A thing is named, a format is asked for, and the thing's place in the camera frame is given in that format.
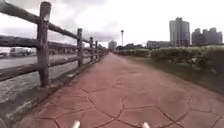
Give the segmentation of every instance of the street lamp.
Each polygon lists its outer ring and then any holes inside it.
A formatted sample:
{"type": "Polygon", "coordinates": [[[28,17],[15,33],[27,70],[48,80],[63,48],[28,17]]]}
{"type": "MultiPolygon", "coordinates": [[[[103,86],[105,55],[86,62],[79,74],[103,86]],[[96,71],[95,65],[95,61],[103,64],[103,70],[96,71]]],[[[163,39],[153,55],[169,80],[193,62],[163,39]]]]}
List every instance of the street lamp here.
{"type": "Polygon", "coordinates": [[[122,38],[122,51],[124,49],[124,40],[123,40],[123,36],[124,36],[124,30],[121,30],[121,38],[122,38]]]}

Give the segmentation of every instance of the overcast sky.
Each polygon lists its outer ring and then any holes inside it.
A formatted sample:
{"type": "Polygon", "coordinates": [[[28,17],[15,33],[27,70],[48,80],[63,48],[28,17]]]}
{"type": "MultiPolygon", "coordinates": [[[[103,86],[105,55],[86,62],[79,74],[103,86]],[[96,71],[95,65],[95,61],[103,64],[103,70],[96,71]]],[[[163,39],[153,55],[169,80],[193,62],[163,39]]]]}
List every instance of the overcast sky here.
{"type": "MultiPolygon", "coordinates": [[[[42,0],[6,0],[38,15],[42,0]]],[[[223,0],[48,0],[52,3],[50,21],[76,32],[83,28],[85,37],[92,35],[107,46],[107,41],[121,44],[120,30],[124,29],[124,44],[144,43],[147,40],[169,40],[169,21],[176,17],[196,28],[216,27],[224,30],[223,0]]],[[[0,34],[36,37],[36,26],[0,14],[0,34]]],[[[56,33],[49,39],[72,43],[73,40],[56,33]]]]}

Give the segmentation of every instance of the walkway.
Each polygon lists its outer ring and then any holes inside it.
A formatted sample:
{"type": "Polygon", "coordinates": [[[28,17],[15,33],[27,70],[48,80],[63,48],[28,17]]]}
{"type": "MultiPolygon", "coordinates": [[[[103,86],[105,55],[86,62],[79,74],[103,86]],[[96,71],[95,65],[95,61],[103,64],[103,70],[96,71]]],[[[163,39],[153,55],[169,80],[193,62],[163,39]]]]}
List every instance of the walkway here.
{"type": "Polygon", "coordinates": [[[224,128],[224,98],[115,56],[74,79],[35,108],[19,128],[224,128]]]}

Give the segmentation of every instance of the pavement pattern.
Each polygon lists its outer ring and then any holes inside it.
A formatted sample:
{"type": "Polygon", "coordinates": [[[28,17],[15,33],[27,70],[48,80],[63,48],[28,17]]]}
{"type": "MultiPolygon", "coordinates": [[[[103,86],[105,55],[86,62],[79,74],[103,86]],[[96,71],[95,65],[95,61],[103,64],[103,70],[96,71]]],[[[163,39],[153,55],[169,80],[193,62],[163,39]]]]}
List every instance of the pavement pattern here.
{"type": "Polygon", "coordinates": [[[18,128],[224,128],[224,97],[109,54],[38,105],[18,128]]]}

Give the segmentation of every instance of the wooden fence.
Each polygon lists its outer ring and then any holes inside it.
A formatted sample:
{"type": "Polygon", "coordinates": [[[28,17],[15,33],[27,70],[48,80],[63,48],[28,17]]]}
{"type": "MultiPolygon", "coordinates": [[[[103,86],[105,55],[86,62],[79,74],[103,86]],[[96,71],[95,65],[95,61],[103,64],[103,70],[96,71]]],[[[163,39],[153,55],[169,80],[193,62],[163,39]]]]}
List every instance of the wooden fence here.
{"type": "Polygon", "coordinates": [[[24,75],[27,73],[39,72],[41,87],[45,87],[50,85],[50,77],[49,77],[49,67],[54,67],[58,65],[63,65],[66,63],[78,61],[78,67],[83,65],[84,58],[90,58],[91,61],[95,61],[95,59],[101,58],[103,55],[107,53],[107,49],[98,46],[98,42],[95,41],[93,37],[88,39],[84,39],[82,37],[82,29],[78,28],[77,34],[73,34],[65,29],[62,29],[52,23],[49,22],[50,12],[51,12],[51,3],[42,2],[40,5],[40,15],[36,16],[27,12],[24,9],[16,7],[9,3],[0,3],[0,12],[21,18],[23,20],[29,21],[37,25],[37,38],[36,39],[28,39],[21,37],[11,37],[11,36],[0,36],[0,47],[29,47],[36,48],[37,50],[37,63],[36,64],[28,64],[18,67],[7,68],[1,71],[0,73],[0,81],[4,81],[7,79],[11,79],[20,75],[24,75]],[[70,44],[61,44],[57,42],[50,42],[47,38],[48,29],[54,32],[58,32],[62,35],[69,36],[73,39],[77,40],[77,45],[70,44]],[[83,47],[83,42],[90,44],[89,48],[83,47]],[[49,49],[70,49],[70,50],[78,50],[77,57],[71,57],[68,59],[60,59],[49,61],[49,49]],[[90,55],[84,56],[83,50],[88,50],[90,55]]]}

